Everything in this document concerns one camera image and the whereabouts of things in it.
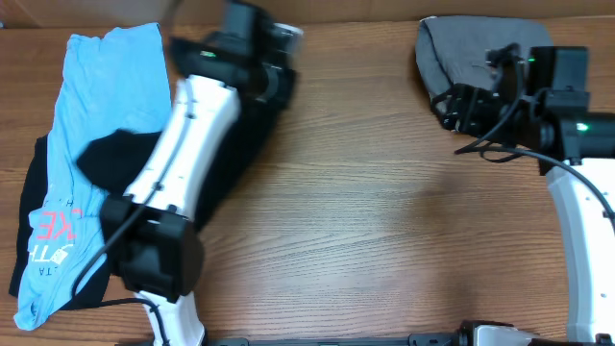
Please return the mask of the black t-shirt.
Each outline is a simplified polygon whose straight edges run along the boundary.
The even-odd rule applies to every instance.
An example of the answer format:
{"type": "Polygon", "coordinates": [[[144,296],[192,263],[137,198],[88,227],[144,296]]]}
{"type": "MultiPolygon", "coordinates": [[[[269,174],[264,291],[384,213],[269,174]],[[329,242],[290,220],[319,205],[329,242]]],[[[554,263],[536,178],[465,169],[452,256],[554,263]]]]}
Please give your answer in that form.
{"type": "MultiPolygon", "coordinates": [[[[297,72],[287,71],[279,79],[283,102],[274,107],[251,108],[224,137],[200,191],[194,220],[197,231],[209,223],[261,151],[277,125],[279,114],[289,104],[296,80],[297,72]]],[[[120,129],[91,141],[76,164],[92,184],[119,195],[145,166],[159,137],[159,132],[137,134],[120,129]]]]}

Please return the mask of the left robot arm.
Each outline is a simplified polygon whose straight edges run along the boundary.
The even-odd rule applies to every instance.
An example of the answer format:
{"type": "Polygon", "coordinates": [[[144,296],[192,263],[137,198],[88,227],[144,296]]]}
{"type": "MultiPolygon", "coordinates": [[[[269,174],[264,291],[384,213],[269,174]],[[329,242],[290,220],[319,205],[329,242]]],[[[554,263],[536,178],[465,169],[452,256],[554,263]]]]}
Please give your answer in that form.
{"type": "Polygon", "coordinates": [[[288,106],[303,35],[259,6],[230,1],[219,30],[169,41],[181,76],[169,120],[138,175],[99,214],[100,256],[144,307],[156,345],[207,341],[194,298],[204,263],[199,200],[232,130],[288,106]]]}

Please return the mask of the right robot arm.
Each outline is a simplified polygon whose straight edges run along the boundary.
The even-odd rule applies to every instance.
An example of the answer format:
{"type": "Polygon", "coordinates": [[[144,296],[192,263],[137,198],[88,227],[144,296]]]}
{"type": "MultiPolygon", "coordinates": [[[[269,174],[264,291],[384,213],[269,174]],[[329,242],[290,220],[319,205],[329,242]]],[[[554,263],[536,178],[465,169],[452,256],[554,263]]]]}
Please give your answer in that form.
{"type": "Polygon", "coordinates": [[[441,126],[473,136],[457,153],[505,163],[538,161],[556,208],[568,276],[565,344],[614,342],[614,116],[591,112],[588,51],[516,43],[486,55],[484,89],[454,84],[433,97],[441,126]]]}

